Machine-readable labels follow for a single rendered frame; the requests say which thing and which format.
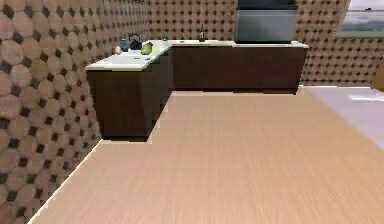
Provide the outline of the dark brown kitchen counter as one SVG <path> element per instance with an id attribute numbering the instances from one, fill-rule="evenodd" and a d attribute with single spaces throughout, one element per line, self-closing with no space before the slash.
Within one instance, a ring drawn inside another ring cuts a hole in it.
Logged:
<path id="1" fill-rule="evenodd" d="M 174 91 L 297 92 L 309 46 L 171 40 L 85 67 L 101 136 L 145 141 Z"/>

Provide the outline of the black kettle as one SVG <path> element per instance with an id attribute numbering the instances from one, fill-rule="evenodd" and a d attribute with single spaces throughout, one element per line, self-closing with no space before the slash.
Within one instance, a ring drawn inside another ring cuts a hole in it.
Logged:
<path id="1" fill-rule="evenodd" d="M 131 34 L 129 36 L 129 41 L 131 50 L 140 50 L 142 48 L 142 42 L 140 41 L 140 36 L 138 34 Z"/>

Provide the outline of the tan wooden furniture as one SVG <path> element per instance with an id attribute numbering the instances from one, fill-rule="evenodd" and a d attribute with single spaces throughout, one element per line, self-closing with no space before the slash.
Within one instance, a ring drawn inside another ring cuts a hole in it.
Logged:
<path id="1" fill-rule="evenodd" d="M 384 56 L 382 57 L 376 73 L 372 79 L 371 87 L 384 92 Z"/>

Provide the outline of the window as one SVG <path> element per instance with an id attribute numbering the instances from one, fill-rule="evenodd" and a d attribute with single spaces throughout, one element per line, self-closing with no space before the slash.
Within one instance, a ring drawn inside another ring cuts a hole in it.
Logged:
<path id="1" fill-rule="evenodd" d="M 336 36 L 384 38 L 384 0 L 346 0 Z"/>

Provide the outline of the grey range hood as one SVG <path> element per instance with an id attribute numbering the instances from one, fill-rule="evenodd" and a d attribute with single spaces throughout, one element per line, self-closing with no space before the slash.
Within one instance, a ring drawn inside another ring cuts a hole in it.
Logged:
<path id="1" fill-rule="evenodd" d="M 290 43 L 296 30 L 296 0 L 238 0 L 234 41 Z"/>

